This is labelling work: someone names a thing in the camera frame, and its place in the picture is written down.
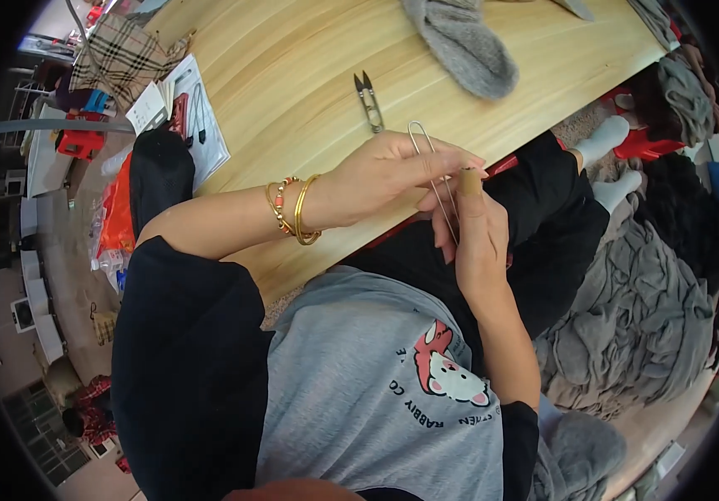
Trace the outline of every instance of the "window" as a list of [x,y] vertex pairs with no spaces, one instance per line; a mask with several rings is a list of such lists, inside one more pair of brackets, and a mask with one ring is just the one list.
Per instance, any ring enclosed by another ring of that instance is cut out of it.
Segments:
[[89,457],[67,434],[61,413],[42,382],[3,399],[5,412],[39,468],[59,486]]

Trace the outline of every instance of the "sock linking tool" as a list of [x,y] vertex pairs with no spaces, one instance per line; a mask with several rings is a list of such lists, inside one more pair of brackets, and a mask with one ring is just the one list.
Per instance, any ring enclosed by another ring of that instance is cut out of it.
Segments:
[[[426,129],[424,129],[424,125],[421,124],[418,120],[413,120],[412,122],[407,125],[407,132],[409,132],[410,139],[412,139],[412,145],[414,146],[414,150],[420,155],[420,148],[418,147],[418,142],[414,140],[414,134],[412,132],[412,126],[417,126],[420,128],[421,134],[424,135],[426,138],[426,141],[429,143],[429,147],[432,149],[432,153],[434,153],[434,144],[432,144],[432,138],[429,137],[428,134],[426,134]],[[454,214],[459,214],[457,212],[457,205],[454,202],[454,195],[452,195],[452,187],[448,184],[448,176],[443,176],[443,182],[446,185],[446,191],[448,192],[448,199],[452,202],[452,207],[454,207]],[[454,245],[458,245],[460,242],[457,240],[457,236],[454,234],[454,227],[452,226],[451,220],[448,219],[448,213],[446,213],[446,208],[443,206],[443,200],[440,199],[440,194],[437,192],[437,187],[434,185],[434,181],[429,180],[429,184],[432,185],[432,189],[434,190],[434,194],[437,196],[437,203],[440,205],[440,210],[443,211],[443,216],[446,218],[446,224],[448,225],[448,231],[451,232],[452,238],[454,239]]]

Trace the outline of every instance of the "light wood table surface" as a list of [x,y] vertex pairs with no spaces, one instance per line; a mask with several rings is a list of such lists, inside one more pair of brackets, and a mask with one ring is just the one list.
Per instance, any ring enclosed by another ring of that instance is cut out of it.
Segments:
[[[495,102],[446,73],[398,0],[172,0],[147,29],[164,45],[197,29],[192,53],[232,155],[203,195],[336,167],[371,137],[353,82],[362,70],[386,128],[420,120],[430,135],[497,161],[663,56],[625,0],[585,4],[594,23],[549,0],[485,2],[486,24],[521,68],[515,91]],[[229,259],[267,304],[412,215],[421,194],[311,247],[286,239]]]

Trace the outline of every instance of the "cable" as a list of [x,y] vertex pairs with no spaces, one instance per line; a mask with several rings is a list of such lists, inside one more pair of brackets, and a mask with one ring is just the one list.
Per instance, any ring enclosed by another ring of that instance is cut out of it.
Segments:
[[89,52],[89,60],[92,63],[92,69],[94,72],[98,75],[98,78],[100,78],[101,81],[109,88],[109,95],[112,96],[114,101],[117,103],[117,107],[120,111],[123,113],[126,111],[127,106],[124,106],[122,101],[117,96],[117,93],[114,91],[114,86],[111,82],[109,82],[108,78],[106,77],[106,74],[103,70],[100,69],[100,65],[98,65],[98,62],[94,59],[94,54],[92,53],[92,49],[89,46],[89,40],[86,38],[86,28],[84,28],[84,25],[81,24],[81,20],[78,18],[78,15],[75,13],[75,8],[72,6],[72,3],[70,0],[64,0],[66,2],[67,9],[70,10],[70,14],[72,14],[72,18],[75,20],[75,24],[78,25],[78,29],[81,33],[81,39],[84,41],[84,45],[81,46],[81,51],[79,52],[79,55],[83,54],[84,51]]

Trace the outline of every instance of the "gold bangle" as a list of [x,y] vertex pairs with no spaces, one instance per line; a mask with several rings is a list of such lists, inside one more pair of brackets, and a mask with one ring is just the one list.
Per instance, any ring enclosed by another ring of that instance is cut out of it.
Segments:
[[275,199],[270,196],[270,187],[273,186],[274,183],[268,183],[267,186],[264,187],[264,196],[267,197],[267,203],[270,204],[273,214],[276,215],[278,229],[282,230],[284,233],[292,233],[293,235],[295,235],[294,229],[290,226],[290,223],[284,220],[282,208],[284,207],[284,188],[296,181],[300,181],[300,179],[295,176],[285,177],[277,189],[278,191]]
[[304,197],[306,196],[306,190],[312,184],[312,181],[320,177],[320,174],[314,174],[304,183],[304,187],[301,188],[301,193],[298,195],[298,201],[295,203],[295,237],[298,239],[298,243],[301,245],[312,245],[315,241],[320,238],[321,232],[303,233],[301,231],[301,209],[304,206]]

